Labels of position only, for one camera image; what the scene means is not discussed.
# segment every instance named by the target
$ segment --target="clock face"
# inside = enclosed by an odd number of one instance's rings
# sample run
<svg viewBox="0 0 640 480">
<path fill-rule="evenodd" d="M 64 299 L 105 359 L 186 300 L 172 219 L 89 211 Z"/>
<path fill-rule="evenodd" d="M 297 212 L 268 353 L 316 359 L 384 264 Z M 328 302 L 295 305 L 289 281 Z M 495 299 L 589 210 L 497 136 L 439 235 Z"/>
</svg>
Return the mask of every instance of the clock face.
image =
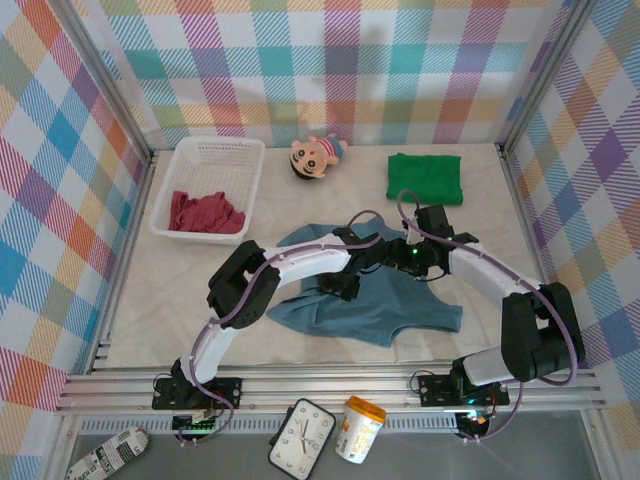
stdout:
<svg viewBox="0 0 640 480">
<path fill-rule="evenodd" d="M 329 412 L 306 399 L 298 400 L 269 452 L 269 462 L 293 478 L 308 478 L 335 424 Z"/>
</svg>

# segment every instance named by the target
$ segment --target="plaid backdrop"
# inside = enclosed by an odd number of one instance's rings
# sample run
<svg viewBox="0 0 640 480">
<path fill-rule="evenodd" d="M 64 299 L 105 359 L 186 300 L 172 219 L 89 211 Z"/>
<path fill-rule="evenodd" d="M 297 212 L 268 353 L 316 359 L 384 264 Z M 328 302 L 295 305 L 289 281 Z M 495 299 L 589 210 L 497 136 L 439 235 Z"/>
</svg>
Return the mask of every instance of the plaid backdrop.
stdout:
<svg viewBox="0 0 640 480">
<path fill-rule="evenodd" d="M 74 0 L 159 148 L 203 127 L 270 146 L 493 142 L 562 3 Z"/>
<path fill-rule="evenodd" d="M 600 0 L 516 154 L 545 268 L 573 294 L 640 472 L 640 0 Z"/>
<path fill-rule="evenodd" d="M 142 160 L 45 0 L 0 1 L 0 478 L 35 476 Z"/>
<path fill-rule="evenodd" d="M 538 54 L 536 55 L 535 60 L 529 67 L 529 71 L 527 72 L 524 80 L 520 85 L 520 90 L 518 91 L 518 95 L 511 105 L 511 109 L 509 110 L 509 114 L 507 115 L 506 121 L 502 125 L 502 130 L 500 131 L 500 135 L 498 136 L 497 142 L 500 144 L 504 144 L 507 135 L 511 131 L 511 127 L 513 126 L 513 121 L 515 120 L 518 113 L 522 109 L 522 104 L 526 100 L 526 98 L 531 93 L 531 89 L 535 85 L 535 81 L 540 73 L 540 69 L 544 66 L 545 61 L 549 57 L 551 53 L 551 47 L 558 39 L 560 33 L 562 33 L 562 28 L 564 27 L 569 14 L 571 13 L 571 8 L 573 5 L 579 0 L 563 0 L 562 5 L 560 6 L 560 10 L 556 14 L 556 18 L 551 24 L 551 28 L 547 32 L 547 36 L 544 38 L 542 45 L 540 46 L 540 50 L 538 50 Z"/>
</svg>

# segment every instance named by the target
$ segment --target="gray floor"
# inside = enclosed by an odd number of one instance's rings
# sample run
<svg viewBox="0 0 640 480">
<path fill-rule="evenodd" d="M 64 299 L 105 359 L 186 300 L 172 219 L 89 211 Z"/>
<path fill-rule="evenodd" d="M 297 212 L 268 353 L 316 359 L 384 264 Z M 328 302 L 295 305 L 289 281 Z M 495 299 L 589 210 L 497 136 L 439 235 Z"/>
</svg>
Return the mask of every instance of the gray floor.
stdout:
<svg viewBox="0 0 640 480">
<path fill-rule="evenodd" d="M 286 480 L 267 462 L 270 435 L 222 435 L 194 448 L 180 448 L 173 436 L 158 435 L 148 450 L 114 480 L 255 479 Z M 78 437 L 72 462 L 107 437 Z M 320 458 L 314 480 L 591 480 L 599 479 L 578 412 L 521 413 L 484 446 L 463 446 L 453 435 L 379 435 L 362 465 L 332 451 Z"/>
</svg>

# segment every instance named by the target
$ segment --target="plastic jar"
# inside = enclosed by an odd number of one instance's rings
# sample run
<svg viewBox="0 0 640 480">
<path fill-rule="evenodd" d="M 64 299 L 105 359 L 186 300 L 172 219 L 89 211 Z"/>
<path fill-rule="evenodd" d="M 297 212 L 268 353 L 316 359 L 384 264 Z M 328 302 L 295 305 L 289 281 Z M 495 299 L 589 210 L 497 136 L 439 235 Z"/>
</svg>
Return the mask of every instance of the plastic jar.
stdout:
<svg viewBox="0 0 640 480">
<path fill-rule="evenodd" d="M 349 398 L 345 403 L 336 453 L 349 462 L 364 462 L 386 418 L 387 412 L 382 408 L 356 396 Z"/>
</svg>

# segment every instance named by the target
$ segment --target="blue cloth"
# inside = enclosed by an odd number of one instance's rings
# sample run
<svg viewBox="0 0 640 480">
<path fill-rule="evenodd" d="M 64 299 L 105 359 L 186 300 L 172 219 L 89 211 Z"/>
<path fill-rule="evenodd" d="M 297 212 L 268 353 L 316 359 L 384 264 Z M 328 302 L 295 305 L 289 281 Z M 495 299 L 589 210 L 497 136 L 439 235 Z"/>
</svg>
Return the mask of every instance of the blue cloth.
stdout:
<svg viewBox="0 0 640 480">
<path fill-rule="evenodd" d="M 352 225 L 362 237 L 378 231 L 376 219 Z M 331 233 L 337 225 L 310 224 L 291 233 L 278 246 L 315 240 Z M 388 230 L 386 240 L 403 237 L 404 232 Z M 432 328 L 460 331 L 462 307 L 441 302 L 426 283 L 416 282 L 398 270 L 380 267 L 360 277 L 358 297 L 346 302 L 316 290 L 315 277 L 302 281 L 300 294 L 271 308 L 267 315 L 298 332 L 328 337 L 356 338 L 390 347 L 405 328 Z"/>
</svg>

